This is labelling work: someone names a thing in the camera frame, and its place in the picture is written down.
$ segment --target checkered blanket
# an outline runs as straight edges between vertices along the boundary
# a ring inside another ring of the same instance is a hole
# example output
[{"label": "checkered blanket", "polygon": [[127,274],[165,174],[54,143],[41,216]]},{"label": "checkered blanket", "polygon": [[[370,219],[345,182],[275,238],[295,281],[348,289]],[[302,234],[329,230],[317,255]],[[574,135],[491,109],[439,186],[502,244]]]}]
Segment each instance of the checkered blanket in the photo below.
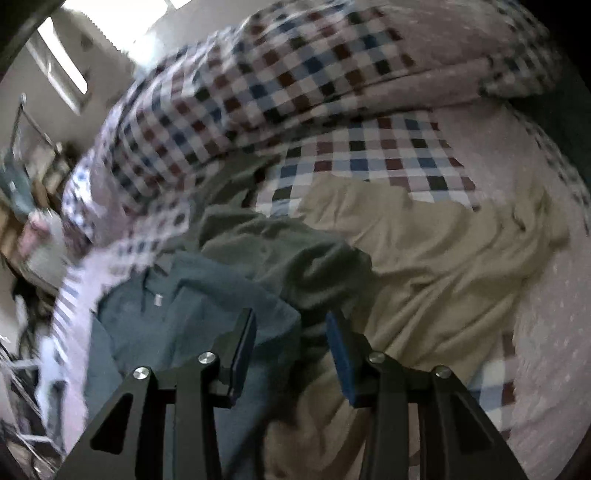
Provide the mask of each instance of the checkered blanket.
[{"label": "checkered blanket", "polygon": [[[557,55],[545,28],[518,4],[473,4],[456,5],[460,11],[446,4],[450,39],[434,28],[414,31],[428,20],[418,7],[278,2],[180,50],[130,89],[63,197],[70,246],[84,254],[92,245],[70,270],[54,313],[56,350],[67,366],[66,450],[86,417],[92,309],[188,228],[187,199],[233,152],[278,156],[251,205],[266,215],[293,213],[318,171],[475,206],[473,183],[421,107],[543,91],[556,80]],[[499,29],[504,38],[495,37]],[[427,48],[436,42],[437,54]],[[468,43],[470,55],[447,48]],[[512,404],[508,345],[499,337],[471,386],[501,431]]]}]

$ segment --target metal screw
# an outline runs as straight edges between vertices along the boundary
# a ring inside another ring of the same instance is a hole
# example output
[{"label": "metal screw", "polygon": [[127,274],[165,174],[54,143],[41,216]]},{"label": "metal screw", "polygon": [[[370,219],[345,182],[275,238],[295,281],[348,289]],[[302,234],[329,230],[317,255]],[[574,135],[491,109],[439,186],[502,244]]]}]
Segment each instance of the metal screw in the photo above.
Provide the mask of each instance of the metal screw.
[{"label": "metal screw", "polygon": [[205,352],[199,355],[199,363],[209,365],[216,360],[216,354],[213,352]]},{"label": "metal screw", "polygon": [[371,352],[368,355],[368,360],[373,364],[383,364],[386,356],[382,352]]},{"label": "metal screw", "polygon": [[452,376],[452,371],[450,370],[449,367],[446,367],[445,365],[439,365],[437,367],[435,367],[435,374],[442,379],[446,379]]},{"label": "metal screw", "polygon": [[150,369],[147,367],[138,367],[134,370],[134,378],[136,380],[143,380],[150,374]]}]

